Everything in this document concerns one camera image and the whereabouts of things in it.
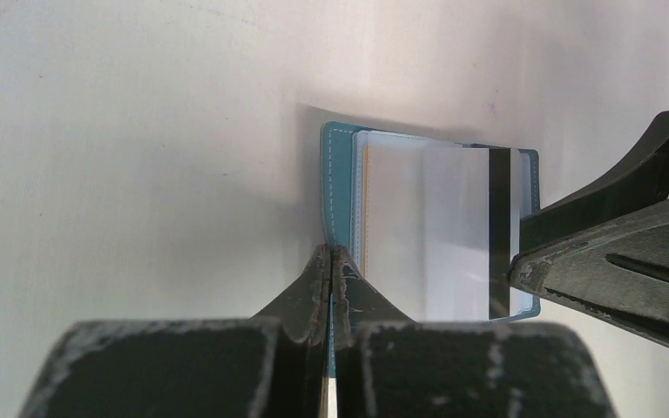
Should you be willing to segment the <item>blue leather card holder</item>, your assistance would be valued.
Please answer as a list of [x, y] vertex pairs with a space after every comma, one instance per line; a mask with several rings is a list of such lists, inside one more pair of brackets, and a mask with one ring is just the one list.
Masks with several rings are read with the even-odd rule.
[[[325, 239], [329, 246], [351, 247], [352, 151], [355, 134], [365, 126], [328, 121], [321, 126], [321, 211]], [[524, 179], [522, 215], [540, 210], [539, 155], [534, 149], [520, 149]]]

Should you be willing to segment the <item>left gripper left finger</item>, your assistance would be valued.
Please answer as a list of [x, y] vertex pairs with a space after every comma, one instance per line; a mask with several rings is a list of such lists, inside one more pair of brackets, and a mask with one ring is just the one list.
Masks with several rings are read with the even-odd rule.
[[70, 327], [22, 417], [323, 417], [329, 248], [255, 315], [92, 320]]

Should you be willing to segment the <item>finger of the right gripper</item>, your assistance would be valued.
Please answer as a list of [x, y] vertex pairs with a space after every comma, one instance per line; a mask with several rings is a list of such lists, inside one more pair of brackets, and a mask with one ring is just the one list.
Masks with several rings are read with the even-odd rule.
[[669, 199], [520, 254], [508, 279], [669, 348]]
[[669, 196], [669, 111], [619, 162], [585, 187], [521, 221], [520, 252], [652, 206]]

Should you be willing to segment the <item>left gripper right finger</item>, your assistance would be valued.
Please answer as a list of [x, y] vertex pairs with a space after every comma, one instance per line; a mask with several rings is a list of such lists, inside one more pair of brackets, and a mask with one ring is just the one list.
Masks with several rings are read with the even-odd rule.
[[332, 252], [341, 417], [613, 417], [581, 339], [547, 322], [411, 320]]

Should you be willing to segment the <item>white card black stripe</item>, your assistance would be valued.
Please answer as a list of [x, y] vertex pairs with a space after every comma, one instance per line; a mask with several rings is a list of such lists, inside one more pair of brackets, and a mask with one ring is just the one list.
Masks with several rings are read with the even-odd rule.
[[518, 249], [519, 151], [429, 148], [422, 180], [426, 320], [510, 317], [505, 274]]

